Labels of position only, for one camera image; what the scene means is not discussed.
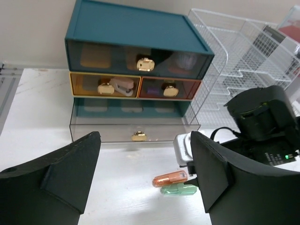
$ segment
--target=tabletop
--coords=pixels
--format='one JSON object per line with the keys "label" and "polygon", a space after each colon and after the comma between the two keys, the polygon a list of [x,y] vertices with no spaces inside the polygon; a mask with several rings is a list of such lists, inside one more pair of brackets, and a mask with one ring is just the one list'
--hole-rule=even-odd
{"label": "tabletop", "polygon": [[[68,71],[25,69],[0,136],[0,171],[71,143],[72,104]],[[300,171],[299,162],[280,167]],[[164,196],[152,186],[155,176],[178,169],[172,143],[102,144],[79,225],[210,225],[200,191]]]}

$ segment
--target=drawer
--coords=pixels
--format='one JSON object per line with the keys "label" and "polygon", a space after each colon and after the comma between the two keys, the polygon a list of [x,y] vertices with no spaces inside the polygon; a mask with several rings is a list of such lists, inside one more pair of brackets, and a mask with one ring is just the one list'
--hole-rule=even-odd
{"label": "drawer", "polygon": [[75,97],[136,98],[140,80],[138,76],[70,72]]}
{"label": "drawer", "polygon": [[200,80],[143,77],[139,98],[192,100]]}
{"label": "drawer", "polygon": [[203,79],[214,53],[184,15],[77,0],[70,71]]}
{"label": "drawer", "polygon": [[99,131],[109,142],[173,141],[200,127],[190,102],[75,98],[70,122],[73,141]]}

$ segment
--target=capsule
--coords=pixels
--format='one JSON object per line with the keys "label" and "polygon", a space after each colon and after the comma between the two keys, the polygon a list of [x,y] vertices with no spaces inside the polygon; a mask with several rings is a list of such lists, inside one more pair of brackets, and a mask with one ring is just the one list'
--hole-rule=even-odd
{"label": "capsule", "polygon": [[153,179],[152,184],[155,187],[162,187],[174,183],[185,182],[188,180],[188,175],[184,170],[157,176]]}
{"label": "capsule", "polygon": [[193,195],[197,192],[197,187],[190,184],[178,183],[163,186],[160,192],[163,195]]}

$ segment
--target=orange bottle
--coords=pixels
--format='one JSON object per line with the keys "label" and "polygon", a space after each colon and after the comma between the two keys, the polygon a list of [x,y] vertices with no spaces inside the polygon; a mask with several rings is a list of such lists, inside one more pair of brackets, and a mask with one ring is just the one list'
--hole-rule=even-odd
{"label": "orange bottle", "polygon": [[174,183],[185,182],[188,180],[188,175],[184,170],[157,176],[153,179],[152,184],[155,187],[170,185]]}

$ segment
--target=teal cabinet top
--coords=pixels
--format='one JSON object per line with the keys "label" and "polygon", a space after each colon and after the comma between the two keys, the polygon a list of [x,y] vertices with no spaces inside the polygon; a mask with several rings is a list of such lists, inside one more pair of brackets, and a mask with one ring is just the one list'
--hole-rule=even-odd
{"label": "teal cabinet top", "polygon": [[213,54],[184,15],[77,0],[66,39]]}

